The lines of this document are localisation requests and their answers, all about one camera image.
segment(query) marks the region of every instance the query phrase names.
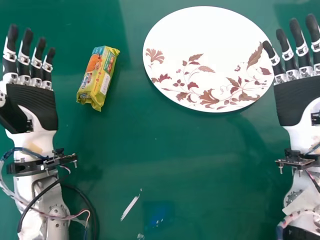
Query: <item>metal bracket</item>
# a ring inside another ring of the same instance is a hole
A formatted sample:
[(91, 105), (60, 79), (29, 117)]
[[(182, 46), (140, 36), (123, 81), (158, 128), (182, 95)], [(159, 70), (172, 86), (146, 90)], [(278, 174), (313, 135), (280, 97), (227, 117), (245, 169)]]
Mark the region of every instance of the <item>metal bracket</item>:
[(300, 171), (313, 167), (314, 165), (317, 165), (320, 162), (320, 155), (304, 155), (301, 154), (300, 151), (291, 150), (290, 148), (284, 150), (284, 155), (284, 159), (278, 159), (275, 161), (278, 168), (280, 169), (281, 174), (284, 166), (290, 166), (292, 168), (295, 168), (299, 170), (300, 173)]
[(60, 148), (53, 152), (54, 156), (48, 159), (38, 159), (35, 161), (24, 162), (13, 162), (8, 164), (6, 167), (7, 174), (13, 174), (16, 177), (29, 176), (34, 174), (39, 174), (55, 169), (60, 165), (65, 165), (68, 163), (74, 163), (77, 167), (78, 156), (74, 153), (72, 155), (64, 155), (64, 149)]

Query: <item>food wrapper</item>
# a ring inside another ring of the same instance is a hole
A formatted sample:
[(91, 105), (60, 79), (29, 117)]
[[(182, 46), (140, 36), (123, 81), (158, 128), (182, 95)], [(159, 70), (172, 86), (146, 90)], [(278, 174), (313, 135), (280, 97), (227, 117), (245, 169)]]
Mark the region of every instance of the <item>food wrapper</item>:
[(101, 112), (120, 51), (109, 46), (95, 47), (92, 51), (76, 101)]

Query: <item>red and white wire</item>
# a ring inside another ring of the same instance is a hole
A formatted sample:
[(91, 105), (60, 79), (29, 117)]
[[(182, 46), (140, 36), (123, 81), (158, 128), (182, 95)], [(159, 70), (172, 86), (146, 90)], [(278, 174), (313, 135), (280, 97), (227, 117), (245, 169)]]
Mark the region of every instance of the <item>red and white wire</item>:
[[(22, 197), (20, 197), (18, 194), (12, 192), (8, 186), (6, 185), (4, 179), (3, 179), (3, 176), (2, 176), (2, 168), (4, 166), (5, 162), (3, 160), (0, 160), (0, 188), (3, 190), (3, 192), (8, 195), (10, 198), (12, 198), (13, 200), (15, 201), (18, 201), (19, 203), (21, 203), (22, 205), (24, 205), (25, 207), (29, 204), (28, 201), (26, 201), (25, 199), (23, 199)], [(66, 166), (61, 166), (62, 168), (66, 169), (69, 174), (71, 173), (71, 170), (66, 167)], [(88, 213), (88, 217), (86, 219), (86, 224), (85, 224), (85, 227), (87, 227), (88, 225), (88, 222), (89, 222), (89, 218), (90, 218), (90, 211), (88, 209), (83, 209), (81, 210), (78, 214), (76, 215), (68, 215), (68, 216), (64, 216), (64, 217), (61, 217), (61, 216), (55, 216), (55, 215), (50, 215), (50, 214), (47, 214), (37, 208), (34, 208), (34, 207), (31, 207), (30, 208), (31, 210), (33, 211), (36, 211), (37, 213), (39, 213), (42, 217), (45, 217), (45, 218), (50, 218), (50, 219), (55, 219), (55, 220), (73, 220), (77, 217), (79, 217), (80, 215), (82, 215), (83, 213)]]

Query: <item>green table surface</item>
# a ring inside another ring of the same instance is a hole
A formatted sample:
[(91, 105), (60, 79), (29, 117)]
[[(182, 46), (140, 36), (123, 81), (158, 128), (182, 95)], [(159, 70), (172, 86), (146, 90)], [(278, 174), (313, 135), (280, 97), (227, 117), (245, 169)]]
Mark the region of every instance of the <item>green table surface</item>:
[[(246, 109), (212, 114), (172, 102), (146, 75), (142, 49), (149, 30), (169, 13), (192, 6), (242, 14), (279, 53), (276, 29), (289, 33), (289, 20), (296, 17), (307, 33), (305, 17), (317, 14), (320, 1), (0, 1), (1, 43), (10, 23), (16, 23), (20, 37), (30, 27), (34, 39), (45, 36), (48, 46), (56, 48), (53, 87), (59, 130), (54, 146), (78, 153), (78, 168), (68, 182), (96, 207), (100, 240), (136, 240), (139, 233), (145, 240), (271, 240), (283, 217), (283, 197), (292, 177), (290, 169), (280, 175), (274, 160), (290, 142), (278, 122), (273, 88)], [(105, 105), (97, 112), (76, 103), (76, 92), (92, 49), (101, 45), (121, 54)], [(13, 146), (3, 128), (0, 137), (0, 152)], [(12, 176), (5, 180), (12, 187)], [(139, 200), (121, 222), (140, 189)], [(64, 190), (63, 196), (73, 213), (85, 207), (72, 192)], [(0, 212), (0, 238), (17, 239), (20, 214), (3, 192)], [(150, 227), (159, 214), (163, 223)], [(83, 232), (73, 223), (70, 239), (83, 239)]]

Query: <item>black cable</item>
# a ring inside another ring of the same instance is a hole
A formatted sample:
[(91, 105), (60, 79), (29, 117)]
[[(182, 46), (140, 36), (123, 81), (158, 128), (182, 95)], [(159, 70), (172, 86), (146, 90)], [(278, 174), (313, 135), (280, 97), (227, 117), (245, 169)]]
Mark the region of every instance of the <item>black cable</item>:
[(91, 202), (89, 201), (87, 196), (79, 188), (77, 188), (76, 186), (69, 185), (69, 184), (66, 184), (66, 183), (61, 184), (61, 186), (63, 188), (67, 188), (67, 189), (71, 189), (71, 190), (75, 191), (83, 199), (83, 201), (87, 205), (87, 207), (88, 207), (88, 209), (89, 209), (89, 211), (91, 213), (91, 216), (92, 216), (92, 221), (93, 221), (93, 239), (97, 240), (98, 239), (98, 217), (97, 217), (96, 209), (91, 204)]
[(18, 233), (21, 232), (22, 223), (24, 221), (25, 216), (27, 215), (27, 212), (36, 203), (36, 201), (38, 201), (39, 198), (41, 198), (46, 192), (48, 192), (54, 186), (56, 186), (59, 183), (63, 182), (67, 177), (68, 177), (68, 175), (66, 175), (66, 176), (64, 176), (62, 178), (59, 178), (58, 180), (54, 181), (49, 186), (47, 186), (42, 192), (40, 192), (34, 199), (31, 200), (31, 202), (25, 207), (23, 213), (21, 214), (21, 217), (20, 217), (20, 220), (19, 220), (19, 223), (18, 223), (18, 228), (17, 228), (17, 232)]

